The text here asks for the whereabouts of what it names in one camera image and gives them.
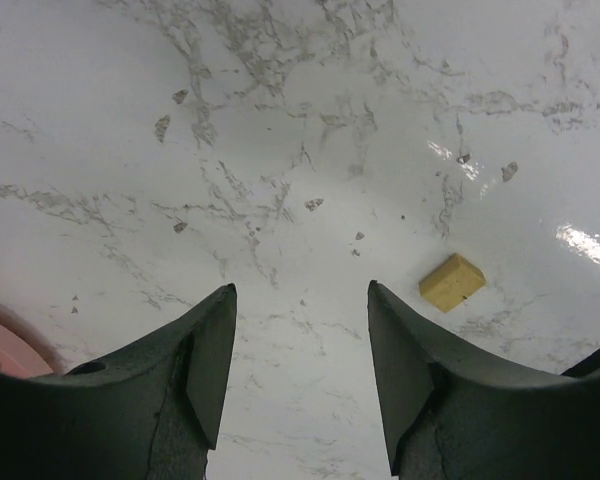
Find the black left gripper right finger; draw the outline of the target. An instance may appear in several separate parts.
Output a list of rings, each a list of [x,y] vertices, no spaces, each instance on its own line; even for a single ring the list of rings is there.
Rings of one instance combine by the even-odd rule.
[[[378,282],[368,328],[391,474],[600,479],[600,349],[561,374],[491,354]]]

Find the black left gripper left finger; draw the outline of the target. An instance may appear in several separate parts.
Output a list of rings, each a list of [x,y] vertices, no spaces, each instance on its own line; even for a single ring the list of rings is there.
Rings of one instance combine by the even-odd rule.
[[[66,374],[0,373],[0,479],[202,479],[217,445],[237,291]]]

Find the yellow eraser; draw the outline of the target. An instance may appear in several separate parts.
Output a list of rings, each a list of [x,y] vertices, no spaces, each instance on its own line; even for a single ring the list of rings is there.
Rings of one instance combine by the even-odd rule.
[[[479,268],[453,254],[419,282],[419,293],[439,311],[448,313],[485,285]]]

